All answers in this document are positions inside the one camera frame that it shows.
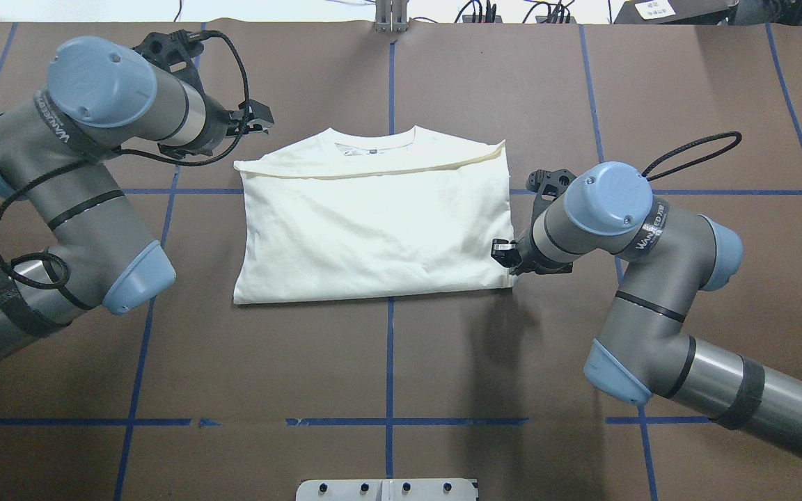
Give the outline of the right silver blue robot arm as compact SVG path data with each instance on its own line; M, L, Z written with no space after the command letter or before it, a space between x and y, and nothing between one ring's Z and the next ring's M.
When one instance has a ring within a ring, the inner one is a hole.
M596 389L634 406L665 397L802 459L802 381L682 332L697 293L739 270L735 232L656 196L626 163L538 169L528 189L530 225L490 251L513 276L569 273L592 251L627 263L583 367Z

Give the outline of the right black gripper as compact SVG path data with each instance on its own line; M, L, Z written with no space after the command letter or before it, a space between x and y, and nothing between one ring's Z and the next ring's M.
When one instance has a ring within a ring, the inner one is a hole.
M538 247L535 238L549 244L549 251L556 257L576 257L576 253L559 244L559 239L570 244L571 237L576 237L576 226L562 225L547 231L544 223L531 223L522 232L519 240L494 239L491 244L490 257L504 269L510 269L510 275L560 275L572 273L572 261L560 262L551 259Z

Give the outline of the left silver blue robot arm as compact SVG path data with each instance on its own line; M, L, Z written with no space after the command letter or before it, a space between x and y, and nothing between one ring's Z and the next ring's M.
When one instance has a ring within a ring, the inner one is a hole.
M159 240L106 166L138 156L176 167L221 161L270 108L228 110L194 66L213 29L150 33L137 47L64 42L32 98L0 114L0 361L98 307L123 315L175 282Z

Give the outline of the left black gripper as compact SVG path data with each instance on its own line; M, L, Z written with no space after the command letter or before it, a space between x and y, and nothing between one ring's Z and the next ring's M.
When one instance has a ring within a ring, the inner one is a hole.
M189 105L181 127L159 142L159 152L167 157L211 157L214 149L226 138L238 134L268 134L273 126L270 108L255 100L242 102L235 111L227 111L219 105L205 104L203 108Z

